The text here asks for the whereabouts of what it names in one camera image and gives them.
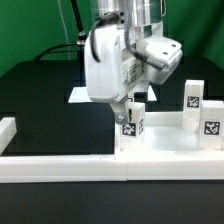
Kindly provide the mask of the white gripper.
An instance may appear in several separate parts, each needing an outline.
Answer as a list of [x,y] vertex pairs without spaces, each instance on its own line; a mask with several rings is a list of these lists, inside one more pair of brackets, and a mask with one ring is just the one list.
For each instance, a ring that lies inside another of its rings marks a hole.
[[95,31],[95,61],[87,38],[84,50],[87,93],[94,102],[112,103],[118,125],[130,122],[128,102],[119,102],[143,80],[143,64],[126,49],[124,30],[116,25]]

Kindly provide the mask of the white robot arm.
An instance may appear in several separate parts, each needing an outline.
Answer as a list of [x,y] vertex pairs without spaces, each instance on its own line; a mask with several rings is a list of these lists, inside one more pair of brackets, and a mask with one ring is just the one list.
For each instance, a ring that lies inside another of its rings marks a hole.
[[91,101],[108,103],[115,121],[132,120],[128,94],[146,78],[148,67],[157,72],[165,63],[145,52],[144,28],[151,24],[152,4],[159,0],[97,0],[99,17],[85,42],[84,65]]

